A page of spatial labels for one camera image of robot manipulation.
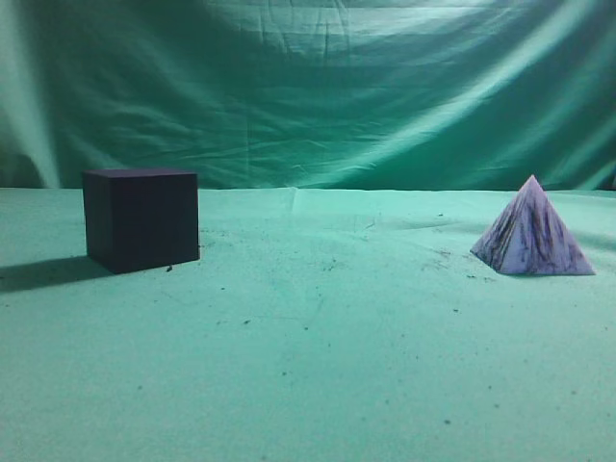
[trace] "cube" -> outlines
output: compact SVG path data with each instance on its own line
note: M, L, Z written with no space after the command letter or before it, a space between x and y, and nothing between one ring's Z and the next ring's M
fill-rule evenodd
M199 259L196 173L99 169L82 180L92 260L119 274Z

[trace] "pyramid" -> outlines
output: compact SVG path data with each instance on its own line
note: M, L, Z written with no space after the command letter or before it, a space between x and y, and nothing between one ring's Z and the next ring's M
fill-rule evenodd
M595 274L534 175L471 252L502 274Z

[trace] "marbled pyramid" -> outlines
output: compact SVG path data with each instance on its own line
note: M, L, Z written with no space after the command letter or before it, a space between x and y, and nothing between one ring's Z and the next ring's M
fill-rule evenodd
M595 274L534 175L471 252L502 274Z

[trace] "purple marbled pyramid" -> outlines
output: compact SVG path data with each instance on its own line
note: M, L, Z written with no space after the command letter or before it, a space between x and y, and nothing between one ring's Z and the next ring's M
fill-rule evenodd
M595 274L534 175L471 252L502 274Z

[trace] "dark purple cube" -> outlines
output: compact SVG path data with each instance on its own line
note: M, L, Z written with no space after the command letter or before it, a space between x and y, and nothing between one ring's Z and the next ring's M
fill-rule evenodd
M82 173L88 255L113 273L199 259L196 173L174 168Z

